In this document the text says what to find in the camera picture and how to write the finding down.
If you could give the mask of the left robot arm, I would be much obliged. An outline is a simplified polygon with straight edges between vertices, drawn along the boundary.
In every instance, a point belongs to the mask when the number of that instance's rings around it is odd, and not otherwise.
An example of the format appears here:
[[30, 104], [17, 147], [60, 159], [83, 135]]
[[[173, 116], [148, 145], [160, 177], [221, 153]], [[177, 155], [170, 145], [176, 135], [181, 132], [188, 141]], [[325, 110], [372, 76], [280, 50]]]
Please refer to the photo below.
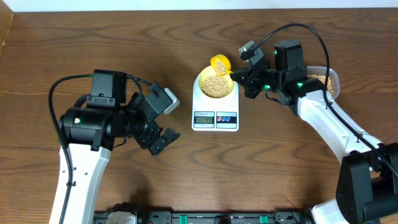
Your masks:
[[82, 95], [60, 118], [53, 108], [57, 80], [48, 96], [49, 111], [60, 142], [60, 173], [50, 216], [51, 223], [91, 223], [104, 170], [117, 138], [136, 140], [153, 156], [160, 154], [180, 133], [156, 123], [160, 114], [179, 104], [168, 88], [114, 70], [95, 70], [91, 92]]

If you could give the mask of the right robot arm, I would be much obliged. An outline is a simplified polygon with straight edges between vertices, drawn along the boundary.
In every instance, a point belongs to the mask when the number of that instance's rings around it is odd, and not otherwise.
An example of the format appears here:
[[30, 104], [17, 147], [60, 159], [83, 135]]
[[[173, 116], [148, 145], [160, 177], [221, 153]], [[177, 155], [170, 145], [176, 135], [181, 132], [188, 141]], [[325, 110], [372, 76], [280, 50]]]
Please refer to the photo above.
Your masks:
[[326, 81], [310, 76], [297, 40], [274, 45], [275, 68], [259, 45], [239, 49], [250, 65], [231, 74], [248, 98], [277, 93], [327, 143], [340, 167], [335, 198], [312, 207], [312, 223], [368, 223], [397, 213], [397, 144], [384, 144], [361, 129], [336, 103]]

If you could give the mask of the yellow measuring scoop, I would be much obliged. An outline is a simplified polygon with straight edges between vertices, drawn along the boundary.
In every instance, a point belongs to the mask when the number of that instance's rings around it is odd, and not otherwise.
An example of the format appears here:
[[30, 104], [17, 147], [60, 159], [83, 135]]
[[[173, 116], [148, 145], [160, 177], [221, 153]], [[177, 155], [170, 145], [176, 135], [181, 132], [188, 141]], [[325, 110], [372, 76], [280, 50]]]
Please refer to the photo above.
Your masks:
[[211, 58], [210, 63], [212, 69], [216, 72], [217, 75], [221, 77], [225, 75], [230, 75], [232, 73], [231, 62], [225, 55], [215, 55]]

